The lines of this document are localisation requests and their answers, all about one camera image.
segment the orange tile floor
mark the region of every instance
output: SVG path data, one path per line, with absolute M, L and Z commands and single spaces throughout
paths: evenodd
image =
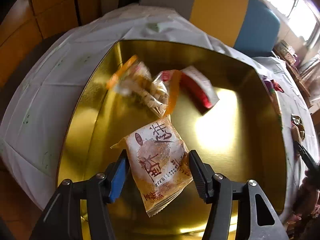
M 29 199 L 0 158 L 0 217 L 16 240 L 28 240 L 41 210 Z

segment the screw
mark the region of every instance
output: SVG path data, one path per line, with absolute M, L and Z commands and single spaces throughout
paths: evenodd
M 104 179 L 105 175 L 104 175 L 103 172 L 101 172 L 101 173 L 98 173 L 98 174 L 96 175 L 96 177 L 97 177 L 98 179 Z
M 214 174 L 214 178 L 218 179 L 218 180 L 221 180 L 221 179 L 223 179 L 223 175 L 220 174 L 220 173 L 216 173 L 216 174 Z
M 249 179 L 249 184 L 254 187 L 257 185 L 257 182 L 254 179 Z
M 70 183 L 71 183 L 70 179 L 65 179 L 65 180 L 62 181 L 62 184 L 65 185 L 65 186 L 69 185 Z

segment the curtain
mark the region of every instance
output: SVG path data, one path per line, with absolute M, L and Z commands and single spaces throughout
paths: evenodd
M 302 82 L 310 92 L 310 104 L 320 102 L 320 55 L 307 61 L 299 68 Z

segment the gold tray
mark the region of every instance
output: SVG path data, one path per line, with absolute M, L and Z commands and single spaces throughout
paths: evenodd
M 257 180 L 276 211 L 281 212 L 286 188 L 284 142 L 258 74 L 251 66 L 215 51 L 167 41 L 119 41 L 107 52 L 73 113 L 57 185 L 66 178 L 76 182 L 104 171 L 121 152 L 110 146 L 156 119 L 146 106 L 106 89 L 106 81 L 133 54 L 145 62 L 153 75 L 194 65 L 210 79 L 220 101 L 201 115 L 180 90 L 172 124 L 188 149 L 197 150 L 203 162 L 231 180 Z M 85 202 L 81 208 L 84 239 L 90 239 Z M 210 208 L 199 198 L 192 182 L 172 203 L 149 218 L 131 174 L 120 198 L 108 205 L 118 240 L 200 239 Z M 234 202 L 229 239 L 234 239 L 236 221 Z

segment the window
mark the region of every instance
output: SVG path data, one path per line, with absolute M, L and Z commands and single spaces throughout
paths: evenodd
M 303 0 L 267 0 L 288 19 L 290 29 L 307 41 L 315 26 L 316 19 Z

